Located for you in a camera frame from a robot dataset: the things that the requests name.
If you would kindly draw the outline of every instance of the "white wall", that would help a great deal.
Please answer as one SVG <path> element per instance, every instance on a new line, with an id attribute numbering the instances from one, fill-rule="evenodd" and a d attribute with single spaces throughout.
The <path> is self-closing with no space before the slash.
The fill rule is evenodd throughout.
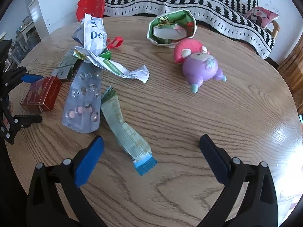
<path id="1" fill-rule="evenodd" d="M 31 16 L 28 5 L 31 0 L 13 0 L 4 16 L 0 21 L 0 34 L 4 31 L 7 32 L 5 39 L 15 39 L 16 30 L 20 27 L 22 21 Z"/>
<path id="2" fill-rule="evenodd" d="M 303 18 L 292 0 L 259 0 L 258 6 L 279 14 L 281 27 L 269 57 L 280 64 L 297 44 L 303 31 Z"/>

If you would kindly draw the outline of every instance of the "cartoon character pillow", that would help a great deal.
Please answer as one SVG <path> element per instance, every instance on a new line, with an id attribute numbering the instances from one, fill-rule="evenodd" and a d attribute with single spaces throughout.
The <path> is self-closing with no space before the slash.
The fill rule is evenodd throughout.
<path id="1" fill-rule="evenodd" d="M 273 20 L 278 19 L 278 17 L 278 14 L 263 7 L 254 7 L 246 13 L 246 18 L 262 28 L 266 28 Z"/>

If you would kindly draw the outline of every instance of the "toy ear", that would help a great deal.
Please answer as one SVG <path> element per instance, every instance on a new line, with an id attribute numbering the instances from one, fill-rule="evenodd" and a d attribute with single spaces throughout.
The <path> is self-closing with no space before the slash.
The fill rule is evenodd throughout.
<path id="1" fill-rule="evenodd" d="M 205 46 L 202 46 L 202 53 L 203 53 L 203 51 L 205 52 L 205 53 L 207 53 L 208 51 L 207 51 L 207 48 L 205 47 Z"/>
<path id="2" fill-rule="evenodd" d="M 190 49 L 183 49 L 181 51 L 182 58 L 185 58 L 185 57 L 189 56 L 190 54 L 191 54 L 191 50 Z"/>

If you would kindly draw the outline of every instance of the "silver bolt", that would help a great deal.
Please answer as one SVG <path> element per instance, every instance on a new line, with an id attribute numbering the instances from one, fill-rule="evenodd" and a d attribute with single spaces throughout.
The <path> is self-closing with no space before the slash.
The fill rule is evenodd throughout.
<path id="1" fill-rule="evenodd" d="M 232 162 L 235 164 L 240 164 L 241 160 L 239 158 L 235 157 L 235 158 L 232 158 Z"/>
<path id="2" fill-rule="evenodd" d="M 262 162 L 261 162 L 261 166 L 263 166 L 263 167 L 266 168 L 266 167 L 268 167 L 268 164 L 267 164 L 265 161 L 262 161 Z"/>
<path id="3" fill-rule="evenodd" d="M 66 166 L 69 165 L 71 162 L 72 162 L 71 159 L 65 159 L 65 160 L 63 160 L 63 164 L 66 165 Z"/>
<path id="4" fill-rule="evenodd" d="M 41 162 L 39 162 L 38 164 L 36 164 L 36 168 L 37 168 L 37 169 L 41 169 L 42 166 L 43 166 L 43 164 L 42 164 Z"/>

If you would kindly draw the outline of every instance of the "round table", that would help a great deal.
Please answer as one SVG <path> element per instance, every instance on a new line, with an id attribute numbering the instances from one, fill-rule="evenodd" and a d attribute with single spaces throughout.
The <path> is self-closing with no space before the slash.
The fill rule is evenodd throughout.
<path id="1" fill-rule="evenodd" d="M 112 50 L 113 60 L 129 70 L 146 65 L 146 84 L 103 71 L 103 90 L 116 88 L 123 117 L 146 139 L 158 164 L 144 176 L 116 143 L 104 118 L 91 134 L 80 134 L 61 123 L 70 82 L 63 83 L 54 110 L 43 121 L 18 132 L 7 144 L 16 174 L 28 192 L 34 167 L 60 164 L 86 148 L 96 135 L 105 151 L 89 181 L 81 187 L 90 204 L 108 226 L 196 226 L 210 210 L 223 185 L 219 184 L 199 149 L 208 134 L 231 157 L 257 165 L 266 161 L 275 182 L 279 223 L 292 199 L 300 194 L 302 138 L 291 93 L 279 73 L 254 52 L 224 36 L 198 28 L 195 39 L 218 60 L 227 82 L 209 80 L 192 94 L 181 66 L 173 64 L 173 50 L 146 39 L 148 17 L 105 18 L 108 38 L 122 36 Z M 66 51 L 78 45 L 72 34 L 77 24 L 64 26 L 40 42 L 22 61 L 30 73 L 50 76 Z M 19 103 L 29 84 L 10 93 L 14 114 L 26 114 Z M 230 217 L 235 216 L 241 197 Z M 59 194 L 75 218 L 63 190 Z"/>

